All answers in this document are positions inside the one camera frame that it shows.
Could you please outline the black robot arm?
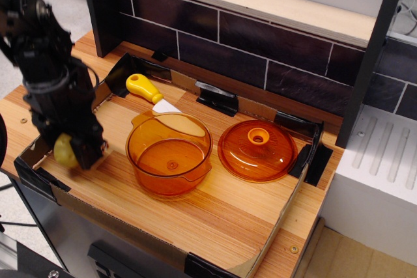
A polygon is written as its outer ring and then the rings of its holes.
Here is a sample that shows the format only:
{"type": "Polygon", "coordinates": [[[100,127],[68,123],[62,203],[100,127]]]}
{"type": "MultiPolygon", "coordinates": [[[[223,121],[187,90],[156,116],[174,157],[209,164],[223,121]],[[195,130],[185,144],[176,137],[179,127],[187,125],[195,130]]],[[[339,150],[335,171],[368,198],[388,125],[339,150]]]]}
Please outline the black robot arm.
{"type": "Polygon", "coordinates": [[[22,73],[33,124],[50,147],[69,135],[78,164],[90,169],[107,145],[93,113],[99,82],[72,46],[43,0],[1,0],[1,51],[22,73]]]}

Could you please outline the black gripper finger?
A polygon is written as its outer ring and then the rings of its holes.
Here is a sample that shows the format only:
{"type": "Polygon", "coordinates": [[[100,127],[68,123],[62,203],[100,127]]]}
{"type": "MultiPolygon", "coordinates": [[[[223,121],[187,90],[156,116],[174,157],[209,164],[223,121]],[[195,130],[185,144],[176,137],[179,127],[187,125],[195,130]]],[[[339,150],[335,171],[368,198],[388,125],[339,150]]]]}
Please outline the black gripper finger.
{"type": "Polygon", "coordinates": [[[70,146],[79,166],[89,170],[104,155],[108,142],[101,136],[73,137],[70,146]]]}
{"type": "Polygon", "coordinates": [[[58,137],[64,132],[65,121],[52,119],[44,115],[32,115],[32,123],[49,148],[53,150],[58,137]]]}

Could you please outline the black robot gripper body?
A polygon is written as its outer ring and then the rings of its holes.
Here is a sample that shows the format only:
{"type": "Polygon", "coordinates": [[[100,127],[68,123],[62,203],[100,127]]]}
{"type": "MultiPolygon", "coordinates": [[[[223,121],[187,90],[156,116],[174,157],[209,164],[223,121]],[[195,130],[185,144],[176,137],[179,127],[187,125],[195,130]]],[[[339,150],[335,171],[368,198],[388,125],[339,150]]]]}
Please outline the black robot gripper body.
{"type": "Polygon", "coordinates": [[[63,133],[72,137],[102,137],[103,127],[92,110],[96,87],[91,83],[87,66],[72,57],[61,70],[54,79],[23,81],[27,89],[24,100],[30,105],[32,115],[64,120],[63,133]]]}

